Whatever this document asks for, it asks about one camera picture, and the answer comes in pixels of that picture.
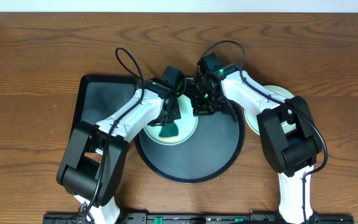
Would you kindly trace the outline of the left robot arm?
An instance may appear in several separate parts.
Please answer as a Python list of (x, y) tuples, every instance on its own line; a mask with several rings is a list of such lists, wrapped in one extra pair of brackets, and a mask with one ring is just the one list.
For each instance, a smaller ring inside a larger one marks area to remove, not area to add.
[(114, 194), (121, 181), (129, 143), (146, 126), (160, 126), (164, 136), (176, 136), (180, 119), (179, 92), (184, 74), (168, 66), (161, 78), (144, 80), (133, 97), (112, 115), (94, 124), (73, 127), (57, 172), (57, 183), (80, 202), (79, 223), (115, 223), (120, 210)]

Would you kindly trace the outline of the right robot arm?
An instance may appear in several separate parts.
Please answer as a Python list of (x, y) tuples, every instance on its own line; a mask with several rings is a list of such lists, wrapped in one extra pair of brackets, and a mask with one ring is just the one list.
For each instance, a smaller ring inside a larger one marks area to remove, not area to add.
[(256, 117), (263, 154), (278, 173), (278, 212), (287, 223), (309, 223), (313, 215), (310, 177), (325, 167), (326, 159), (318, 168), (314, 165), (317, 155), (328, 149), (307, 102), (266, 89), (240, 65), (225, 65), (214, 53), (198, 60), (194, 84), (194, 115), (233, 114), (231, 103), (235, 102)]

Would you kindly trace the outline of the light green plate front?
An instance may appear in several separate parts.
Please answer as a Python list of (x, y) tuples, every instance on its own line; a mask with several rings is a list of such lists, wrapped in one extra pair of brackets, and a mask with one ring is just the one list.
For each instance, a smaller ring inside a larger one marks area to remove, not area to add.
[[(289, 92), (288, 90), (286, 90), (280, 86), (265, 85), (265, 88), (268, 89), (269, 91), (272, 91), (275, 94), (282, 95), (285, 98), (293, 98), (294, 97), (294, 95), (291, 92)], [(245, 120), (246, 120), (248, 126), (250, 127), (250, 129), (259, 135), (260, 134), (259, 133), (259, 125), (257, 123), (256, 115), (252, 115), (248, 111), (244, 110), (244, 116), (245, 116)], [(283, 122), (282, 129), (283, 129), (284, 133), (289, 133), (290, 131), (293, 131), (296, 129), (296, 124), (288, 124), (287, 122)]]

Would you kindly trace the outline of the light green plate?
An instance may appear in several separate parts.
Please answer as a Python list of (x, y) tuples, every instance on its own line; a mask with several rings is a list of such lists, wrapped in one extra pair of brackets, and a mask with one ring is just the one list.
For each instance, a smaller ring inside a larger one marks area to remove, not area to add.
[(176, 145), (186, 141), (194, 132), (198, 125), (198, 117), (193, 115), (191, 100), (182, 95), (178, 98), (181, 118), (175, 120), (174, 123), (179, 128), (179, 135), (173, 138), (161, 138), (158, 136), (161, 126), (145, 126), (146, 135), (153, 141), (163, 145)]
[[(265, 85), (265, 88), (268, 89), (269, 91), (272, 91), (275, 94), (282, 95), (285, 98), (293, 98), (294, 97), (294, 95), (291, 92), (289, 92), (288, 90), (286, 90), (280, 86)], [(245, 120), (246, 120), (248, 126), (250, 127), (250, 129), (259, 135), (260, 134), (259, 133), (259, 125), (257, 123), (256, 115), (252, 115), (248, 111), (244, 110), (244, 116), (245, 116)], [(290, 131), (293, 131), (296, 129), (296, 124), (288, 124), (287, 122), (283, 122), (282, 129), (283, 129), (284, 133), (289, 133)]]

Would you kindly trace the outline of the green sponge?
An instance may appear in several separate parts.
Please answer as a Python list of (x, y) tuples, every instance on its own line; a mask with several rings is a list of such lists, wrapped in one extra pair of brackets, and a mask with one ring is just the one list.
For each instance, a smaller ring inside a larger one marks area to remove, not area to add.
[(162, 126), (158, 136), (161, 138), (173, 138), (179, 135), (179, 128), (175, 123)]

